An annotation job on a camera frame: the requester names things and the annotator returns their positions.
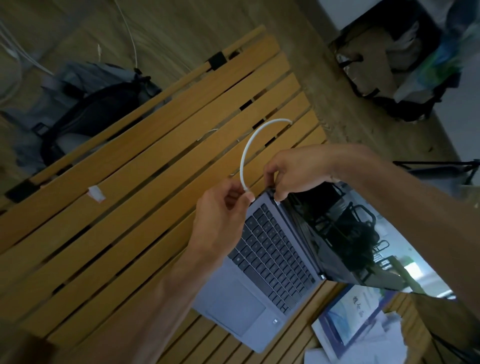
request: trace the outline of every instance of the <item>backpack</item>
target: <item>backpack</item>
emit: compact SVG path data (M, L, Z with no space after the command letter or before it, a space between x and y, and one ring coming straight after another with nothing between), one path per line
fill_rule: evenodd
M112 64L69 62L53 77L44 78L42 96L28 112L12 108L0 112L15 126L13 148L17 165L33 175L161 91L138 69L130 71ZM161 102L108 140L168 101Z

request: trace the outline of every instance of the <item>laptop touchpad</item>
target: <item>laptop touchpad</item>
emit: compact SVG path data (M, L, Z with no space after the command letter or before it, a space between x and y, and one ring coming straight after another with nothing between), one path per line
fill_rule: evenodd
M208 309L218 322L242 336L265 310L265 306L238 280L225 289Z

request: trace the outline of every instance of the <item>human hand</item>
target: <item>human hand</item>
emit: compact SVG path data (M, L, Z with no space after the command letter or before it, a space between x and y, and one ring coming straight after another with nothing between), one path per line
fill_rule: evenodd
M187 250L201 259L221 264L240 240L252 192L240 181L225 179L205 191L197 202L193 231Z
M274 199L283 201L290 192L303 192L323 182L341 180L342 162L366 151L369 151L367 147L358 144L323 144L282 150L264 167L265 186L274 186Z

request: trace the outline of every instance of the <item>wooden floor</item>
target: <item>wooden floor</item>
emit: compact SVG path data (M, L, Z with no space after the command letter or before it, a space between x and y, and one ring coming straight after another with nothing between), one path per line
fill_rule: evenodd
M329 140L364 143L388 159L456 158L437 121L398 123L371 102L354 96L334 56L293 0L118 1L136 42L139 68L161 87L265 24L287 54ZM65 0L6 0L0 4L0 16L24 47L33 50L58 36L62 16L73 6ZM81 26L48 53L42 64L56 70L68 60L97 61L98 44L102 61L133 67L132 45L112 1L99 1ZM5 52L0 62L4 80L14 71L14 63ZM28 72L10 105L31 105L39 94L41 77L40 71ZM8 128L3 125L0 129L0 176L4 175L0 192L4 192L24 176L15 173L14 156L5 147Z

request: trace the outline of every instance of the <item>laptop keyboard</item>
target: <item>laptop keyboard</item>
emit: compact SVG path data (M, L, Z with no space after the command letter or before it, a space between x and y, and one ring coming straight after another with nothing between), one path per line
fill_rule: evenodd
M285 315L315 283L265 204L247 219L228 257Z

